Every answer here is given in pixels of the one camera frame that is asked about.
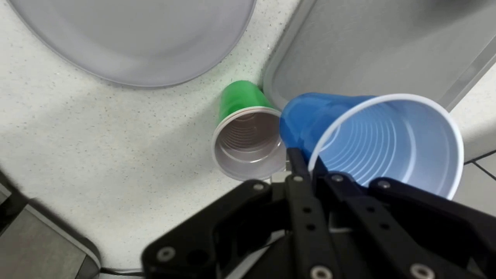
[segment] countertop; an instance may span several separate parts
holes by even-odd
[[[0,166],[97,243],[106,266],[138,268],[143,248],[239,181],[216,169],[217,96],[262,68],[298,0],[258,0],[233,52],[162,90],[97,79],[48,49],[0,3]],[[451,111],[467,158],[496,149],[496,66]]]

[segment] white plate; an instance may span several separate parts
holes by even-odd
[[[132,87],[166,87],[216,66],[255,0],[11,0],[27,25],[87,71]]]

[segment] screw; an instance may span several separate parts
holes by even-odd
[[[332,279],[332,271],[327,266],[317,265],[310,271],[312,279]]]
[[[157,259],[159,262],[169,262],[176,257],[176,249],[172,246],[165,246],[159,249]]]
[[[264,190],[265,186],[264,186],[264,184],[255,184],[253,189],[255,189],[255,190]]]
[[[424,263],[414,263],[410,271],[416,279],[436,279],[436,273]]]
[[[377,184],[379,184],[380,187],[383,187],[383,189],[389,189],[389,187],[391,187],[391,183],[386,181],[386,180],[380,180]]]
[[[343,175],[332,175],[331,180],[335,181],[335,183],[343,183],[345,176]]]

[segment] cup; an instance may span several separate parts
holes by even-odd
[[[434,100],[417,94],[340,96],[307,93],[281,118],[287,147],[298,147],[312,172],[329,170],[360,184],[389,176],[453,198],[464,170],[459,127]]]
[[[213,139],[214,161],[236,180],[270,178],[286,164],[279,118],[281,111],[258,85],[247,80],[228,85]]]

